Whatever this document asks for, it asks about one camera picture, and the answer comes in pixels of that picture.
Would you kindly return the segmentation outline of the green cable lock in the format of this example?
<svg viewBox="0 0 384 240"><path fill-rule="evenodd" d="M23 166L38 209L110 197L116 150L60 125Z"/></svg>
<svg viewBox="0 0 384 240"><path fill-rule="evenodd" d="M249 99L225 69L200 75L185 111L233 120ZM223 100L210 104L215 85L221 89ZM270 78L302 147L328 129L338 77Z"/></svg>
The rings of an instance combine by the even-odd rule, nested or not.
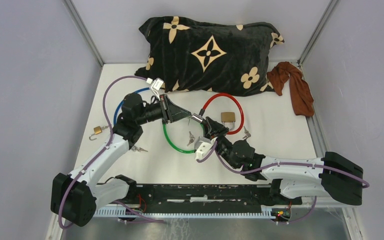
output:
<svg viewBox="0 0 384 240"><path fill-rule="evenodd" d="M194 144L199 137L204 136L203 127L197 122L180 120L174 123L163 123L162 130L164 137L171 148L182 154L194 154ZM189 131L195 136L195 142L187 146L189 141Z"/></svg>

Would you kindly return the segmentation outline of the red cable lock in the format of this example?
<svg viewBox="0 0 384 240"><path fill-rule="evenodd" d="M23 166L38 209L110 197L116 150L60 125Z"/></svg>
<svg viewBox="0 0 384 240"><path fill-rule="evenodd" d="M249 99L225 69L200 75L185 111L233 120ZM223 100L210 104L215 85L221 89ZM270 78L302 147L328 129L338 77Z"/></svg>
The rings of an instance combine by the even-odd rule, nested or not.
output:
<svg viewBox="0 0 384 240"><path fill-rule="evenodd" d="M207 100L215 95L215 92L206 92L206 91L193 91L191 96L193 99L191 100L190 111L198 114L202 107L205 105ZM221 121L221 113L222 112L234 112L236 117L235 128L232 131L235 131L239 128L241 123L240 111L237 105L233 100L228 97L221 96L214 99L206 108L204 112L204 117L210 117L213 120L222 123Z"/></svg>

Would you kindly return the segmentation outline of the padlock keys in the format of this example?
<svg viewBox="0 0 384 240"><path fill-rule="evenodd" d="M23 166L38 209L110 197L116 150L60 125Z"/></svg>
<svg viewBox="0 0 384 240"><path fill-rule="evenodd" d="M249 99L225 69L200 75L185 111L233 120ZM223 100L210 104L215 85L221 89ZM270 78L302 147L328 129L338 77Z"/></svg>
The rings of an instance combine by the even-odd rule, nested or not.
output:
<svg viewBox="0 0 384 240"><path fill-rule="evenodd" d="M247 128L245 126L243 126L243 129L244 129L244 137L242 138L243 140L247 140L249 139L252 135L251 133L247 130Z"/></svg>

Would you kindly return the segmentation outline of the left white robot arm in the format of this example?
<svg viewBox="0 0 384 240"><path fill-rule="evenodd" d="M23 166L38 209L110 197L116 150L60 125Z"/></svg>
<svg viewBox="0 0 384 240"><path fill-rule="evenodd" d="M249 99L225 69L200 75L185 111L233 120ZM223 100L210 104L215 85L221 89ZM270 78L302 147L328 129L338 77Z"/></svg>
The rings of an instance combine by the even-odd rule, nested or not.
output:
<svg viewBox="0 0 384 240"><path fill-rule="evenodd" d="M174 123L191 115L166 94L158 96L153 103L147 103L138 93L126 95L120 118L100 150L70 173L59 173L53 179L50 209L57 214L59 226L66 229L63 220L67 220L83 227L96 210L108 204L117 200L127 204L134 202L138 191L131 186L133 180L116 177L104 184L99 184L99 180L136 144L143 133L142 125L156 120Z"/></svg>

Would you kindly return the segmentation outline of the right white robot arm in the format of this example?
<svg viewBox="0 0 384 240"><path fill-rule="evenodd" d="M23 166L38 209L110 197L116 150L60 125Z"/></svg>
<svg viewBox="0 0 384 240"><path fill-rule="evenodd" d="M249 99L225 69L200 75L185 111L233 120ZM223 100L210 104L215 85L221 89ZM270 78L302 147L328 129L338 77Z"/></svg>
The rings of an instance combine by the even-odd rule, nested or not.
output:
<svg viewBox="0 0 384 240"><path fill-rule="evenodd" d="M301 197L331 197L345 205L360 206L363 190L370 186L363 178L363 168L336 152L310 159L258 154L244 139L229 141L228 129L210 117L202 125L205 136L214 141L221 164L250 181L269 181L268 196L275 204Z"/></svg>

